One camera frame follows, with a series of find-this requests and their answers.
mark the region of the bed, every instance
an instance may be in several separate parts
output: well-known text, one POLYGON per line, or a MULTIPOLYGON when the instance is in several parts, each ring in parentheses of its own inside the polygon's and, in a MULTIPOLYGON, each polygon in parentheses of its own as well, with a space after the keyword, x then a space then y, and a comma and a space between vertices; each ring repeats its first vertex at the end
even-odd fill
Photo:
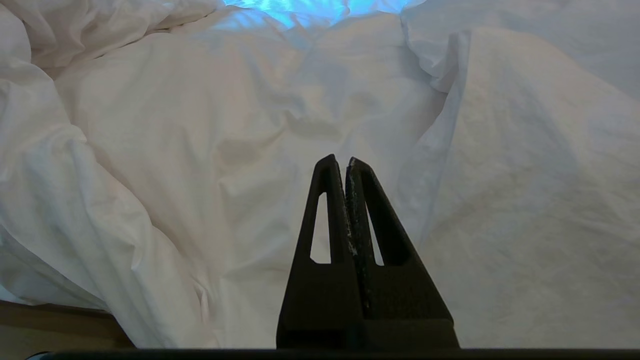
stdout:
POLYGON ((463 347, 636 347, 639 15, 3 0, 0 299, 109 311, 138 347, 273 347, 334 153, 375 170, 463 347))

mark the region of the white bedsheet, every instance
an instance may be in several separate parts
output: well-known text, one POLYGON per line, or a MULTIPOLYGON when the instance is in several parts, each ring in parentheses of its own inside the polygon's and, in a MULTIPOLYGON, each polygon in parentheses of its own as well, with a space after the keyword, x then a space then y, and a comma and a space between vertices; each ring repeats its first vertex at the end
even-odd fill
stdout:
POLYGON ((2 299, 272 347, 333 152, 375 169, 463 346, 640 340, 635 1, 107 3, 0 8, 2 299))

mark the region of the white duvet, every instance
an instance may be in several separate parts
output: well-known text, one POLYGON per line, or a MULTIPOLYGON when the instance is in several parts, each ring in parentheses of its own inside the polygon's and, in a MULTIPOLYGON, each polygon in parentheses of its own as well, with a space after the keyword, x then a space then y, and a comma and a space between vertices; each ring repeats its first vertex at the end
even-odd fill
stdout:
POLYGON ((464 347, 637 346, 640 3, 236 5, 0 6, 0 299, 272 347, 335 153, 376 171, 464 347))

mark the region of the wrinkled sheet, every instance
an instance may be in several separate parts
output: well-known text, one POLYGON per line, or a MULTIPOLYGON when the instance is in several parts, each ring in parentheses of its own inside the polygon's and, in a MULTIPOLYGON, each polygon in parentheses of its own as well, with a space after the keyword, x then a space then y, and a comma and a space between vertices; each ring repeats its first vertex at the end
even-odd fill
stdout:
POLYGON ((640 340, 635 1, 25 4, 0 8, 2 299, 272 347, 332 152, 375 169, 464 347, 640 340))

